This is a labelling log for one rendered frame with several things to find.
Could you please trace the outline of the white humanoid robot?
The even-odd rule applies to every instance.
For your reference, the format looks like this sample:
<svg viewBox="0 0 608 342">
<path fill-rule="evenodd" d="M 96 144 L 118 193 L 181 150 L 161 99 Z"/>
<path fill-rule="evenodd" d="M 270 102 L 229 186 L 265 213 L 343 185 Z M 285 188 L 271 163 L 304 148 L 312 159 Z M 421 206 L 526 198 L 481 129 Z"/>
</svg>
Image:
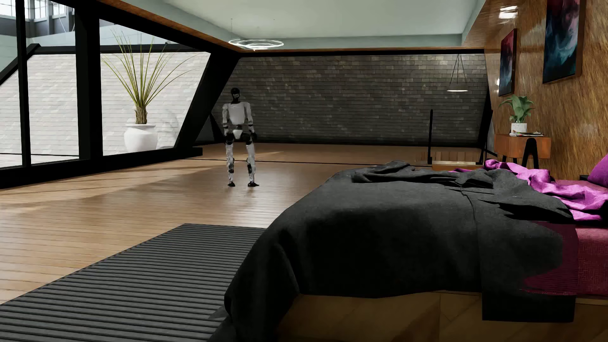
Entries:
<svg viewBox="0 0 608 342">
<path fill-rule="evenodd" d="M 248 187 L 259 186 L 255 182 L 255 146 L 254 140 L 257 134 L 254 129 L 254 122 L 250 103 L 243 102 L 240 99 L 240 90 L 238 88 L 231 89 L 232 100 L 222 107 L 222 125 L 224 128 L 225 137 L 225 155 L 227 164 L 227 175 L 229 178 L 229 187 L 235 187 L 233 181 L 235 159 L 233 156 L 233 148 L 235 141 L 242 141 L 246 144 L 247 150 L 247 171 L 249 176 Z"/>
</svg>

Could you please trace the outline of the dark grey blanket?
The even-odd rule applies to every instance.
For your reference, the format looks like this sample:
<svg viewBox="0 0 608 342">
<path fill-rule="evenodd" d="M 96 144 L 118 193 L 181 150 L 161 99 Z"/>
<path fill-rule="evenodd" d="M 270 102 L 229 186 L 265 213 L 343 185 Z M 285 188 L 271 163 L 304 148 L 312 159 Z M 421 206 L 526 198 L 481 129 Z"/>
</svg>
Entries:
<svg viewBox="0 0 608 342">
<path fill-rule="evenodd" d="M 388 298 L 482 293 L 484 320 L 570 323 L 577 281 L 538 283 L 574 262 L 558 198 L 506 169 L 416 170 L 402 161 L 345 170 L 284 210 L 247 254 L 209 342 L 276 342 L 298 295 Z"/>
</svg>

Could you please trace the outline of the white round plant pot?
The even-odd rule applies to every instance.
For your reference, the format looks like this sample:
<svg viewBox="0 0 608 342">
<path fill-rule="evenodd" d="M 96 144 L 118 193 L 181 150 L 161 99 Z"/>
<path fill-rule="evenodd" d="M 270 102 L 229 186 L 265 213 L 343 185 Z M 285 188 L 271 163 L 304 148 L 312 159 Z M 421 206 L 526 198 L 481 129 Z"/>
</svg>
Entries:
<svg viewBox="0 0 608 342">
<path fill-rule="evenodd" d="M 158 136 L 156 125 L 150 123 L 127 123 L 124 142 L 127 153 L 156 150 Z"/>
</svg>

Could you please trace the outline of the hanging pendant lamp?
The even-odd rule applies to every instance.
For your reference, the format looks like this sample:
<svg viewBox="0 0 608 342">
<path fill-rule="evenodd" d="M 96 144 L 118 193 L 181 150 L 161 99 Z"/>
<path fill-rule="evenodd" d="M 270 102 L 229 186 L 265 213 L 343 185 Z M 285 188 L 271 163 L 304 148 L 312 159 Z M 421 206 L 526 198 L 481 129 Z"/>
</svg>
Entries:
<svg viewBox="0 0 608 342">
<path fill-rule="evenodd" d="M 461 54 L 458 54 L 455 59 L 455 64 L 452 69 L 451 78 L 446 89 L 447 92 L 467 92 L 468 81 L 465 71 L 465 66 Z"/>
</svg>

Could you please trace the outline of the tall spiky grass plant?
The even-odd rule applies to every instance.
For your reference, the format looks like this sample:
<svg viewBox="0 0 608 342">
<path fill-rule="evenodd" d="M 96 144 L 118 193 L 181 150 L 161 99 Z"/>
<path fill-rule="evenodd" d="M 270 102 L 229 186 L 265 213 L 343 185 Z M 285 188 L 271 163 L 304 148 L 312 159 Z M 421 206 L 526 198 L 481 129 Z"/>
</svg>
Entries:
<svg viewBox="0 0 608 342">
<path fill-rule="evenodd" d="M 182 66 L 192 57 L 180 61 L 176 66 L 167 69 L 176 52 L 161 51 L 153 58 L 154 40 L 148 45 L 135 45 L 122 31 L 112 31 L 118 46 L 118 53 L 112 57 L 101 56 L 102 62 L 111 70 L 126 90 L 134 104 L 136 125 L 148 123 L 148 105 L 172 82 L 189 73 L 190 69 Z"/>
</svg>

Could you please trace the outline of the dark ribbed floor rug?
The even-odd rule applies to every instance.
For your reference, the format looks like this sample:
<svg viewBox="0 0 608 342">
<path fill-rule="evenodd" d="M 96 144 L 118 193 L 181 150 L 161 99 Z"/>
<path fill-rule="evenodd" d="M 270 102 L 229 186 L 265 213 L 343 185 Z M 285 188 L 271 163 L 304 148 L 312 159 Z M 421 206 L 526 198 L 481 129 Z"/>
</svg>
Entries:
<svg viewBox="0 0 608 342">
<path fill-rule="evenodd" d="M 206 342 L 262 228 L 183 224 L 0 304 L 0 342 Z"/>
</svg>

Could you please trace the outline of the wooden bedside table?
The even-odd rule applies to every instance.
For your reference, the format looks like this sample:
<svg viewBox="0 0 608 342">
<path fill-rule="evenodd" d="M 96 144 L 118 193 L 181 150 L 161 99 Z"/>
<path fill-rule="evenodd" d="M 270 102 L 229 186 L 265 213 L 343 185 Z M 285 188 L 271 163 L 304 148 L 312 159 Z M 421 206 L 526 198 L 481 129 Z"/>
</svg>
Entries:
<svg viewBox="0 0 608 342">
<path fill-rule="evenodd" d="M 514 163 L 520 160 L 521 166 L 526 166 L 528 159 L 533 159 L 533 167 L 539 168 L 539 159 L 550 159 L 551 138 L 544 136 L 510 136 L 498 134 L 494 137 L 494 151 L 502 157 L 502 162 L 508 158 Z"/>
</svg>

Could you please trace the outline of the small green potted plant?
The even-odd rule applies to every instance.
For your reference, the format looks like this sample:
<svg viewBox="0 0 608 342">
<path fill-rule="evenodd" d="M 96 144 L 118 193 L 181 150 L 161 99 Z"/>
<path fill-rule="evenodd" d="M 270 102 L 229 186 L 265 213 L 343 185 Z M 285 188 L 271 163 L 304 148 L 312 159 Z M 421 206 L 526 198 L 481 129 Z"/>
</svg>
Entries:
<svg viewBox="0 0 608 342">
<path fill-rule="evenodd" d="M 527 131 L 527 124 L 525 118 L 531 115 L 531 111 L 534 109 L 535 103 L 530 100 L 527 96 L 511 95 L 506 100 L 501 102 L 498 107 L 503 105 L 511 106 L 513 113 L 510 114 L 509 120 L 511 121 L 511 129 L 509 135 L 516 136 Z"/>
</svg>

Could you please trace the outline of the magenta crumpled sheet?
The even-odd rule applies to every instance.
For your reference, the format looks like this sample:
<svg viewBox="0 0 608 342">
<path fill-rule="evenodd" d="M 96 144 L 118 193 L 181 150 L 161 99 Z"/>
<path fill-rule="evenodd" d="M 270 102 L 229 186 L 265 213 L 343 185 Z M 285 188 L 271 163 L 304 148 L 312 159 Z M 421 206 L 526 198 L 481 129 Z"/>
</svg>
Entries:
<svg viewBox="0 0 608 342">
<path fill-rule="evenodd" d="M 576 222 L 608 224 L 608 188 L 587 181 L 556 181 L 547 169 L 528 169 L 513 162 L 489 159 L 484 170 L 506 169 L 525 180 L 537 192 L 558 198 L 567 206 Z"/>
</svg>

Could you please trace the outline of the maroon mattress cover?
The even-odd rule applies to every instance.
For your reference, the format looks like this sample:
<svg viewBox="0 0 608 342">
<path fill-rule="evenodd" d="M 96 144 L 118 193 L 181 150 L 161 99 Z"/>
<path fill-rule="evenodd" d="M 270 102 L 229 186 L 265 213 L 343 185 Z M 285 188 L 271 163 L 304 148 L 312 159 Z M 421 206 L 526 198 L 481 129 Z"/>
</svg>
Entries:
<svg viewBox="0 0 608 342">
<path fill-rule="evenodd" d="M 608 296 L 608 224 L 537 221 L 562 239 L 562 263 L 524 281 L 524 290 L 546 295 Z"/>
</svg>

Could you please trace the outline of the purple pillow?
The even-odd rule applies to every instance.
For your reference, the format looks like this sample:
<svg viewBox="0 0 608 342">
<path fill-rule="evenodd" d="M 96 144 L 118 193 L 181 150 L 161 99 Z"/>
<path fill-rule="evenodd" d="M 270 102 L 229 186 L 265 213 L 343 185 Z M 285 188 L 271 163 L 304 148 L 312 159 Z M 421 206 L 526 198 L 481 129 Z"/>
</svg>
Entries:
<svg viewBox="0 0 608 342">
<path fill-rule="evenodd" d="M 608 153 L 593 168 L 587 181 L 608 189 Z"/>
</svg>

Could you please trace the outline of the wooden bed frame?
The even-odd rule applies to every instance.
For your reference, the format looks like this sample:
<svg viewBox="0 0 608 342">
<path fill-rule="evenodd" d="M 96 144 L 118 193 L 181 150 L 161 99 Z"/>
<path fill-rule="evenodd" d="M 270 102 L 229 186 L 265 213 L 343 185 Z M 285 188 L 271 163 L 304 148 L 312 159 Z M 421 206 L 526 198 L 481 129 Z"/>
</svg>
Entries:
<svg viewBox="0 0 608 342">
<path fill-rule="evenodd" d="M 572 323 L 482 320 L 478 293 L 365 299 L 299 296 L 278 342 L 608 342 L 608 300 L 578 298 Z"/>
</svg>

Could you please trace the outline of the small abstract wall painting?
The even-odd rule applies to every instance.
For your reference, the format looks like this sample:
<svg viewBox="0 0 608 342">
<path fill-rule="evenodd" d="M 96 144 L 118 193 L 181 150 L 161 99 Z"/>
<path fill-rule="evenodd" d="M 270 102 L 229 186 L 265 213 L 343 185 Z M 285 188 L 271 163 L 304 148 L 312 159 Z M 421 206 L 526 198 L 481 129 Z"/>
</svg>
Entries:
<svg viewBox="0 0 608 342">
<path fill-rule="evenodd" d="M 498 96 L 514 94 L 517 29 L 507 34 L 500 43 L 500 70 L 498 78 Z"/>
</svg>

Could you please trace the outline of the large abstract wall painting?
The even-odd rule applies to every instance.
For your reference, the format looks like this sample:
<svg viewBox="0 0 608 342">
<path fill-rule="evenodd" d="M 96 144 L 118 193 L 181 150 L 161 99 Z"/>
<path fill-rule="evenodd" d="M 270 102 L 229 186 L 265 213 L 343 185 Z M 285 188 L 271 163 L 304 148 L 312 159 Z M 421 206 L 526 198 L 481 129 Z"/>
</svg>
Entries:
<svg viewBox="0 0 608 342">
<path fill-rule="evenodd" d="M 586 0 L 547 0 L 543 54 L 543 84 L 578 77 Z"/>
</svg>

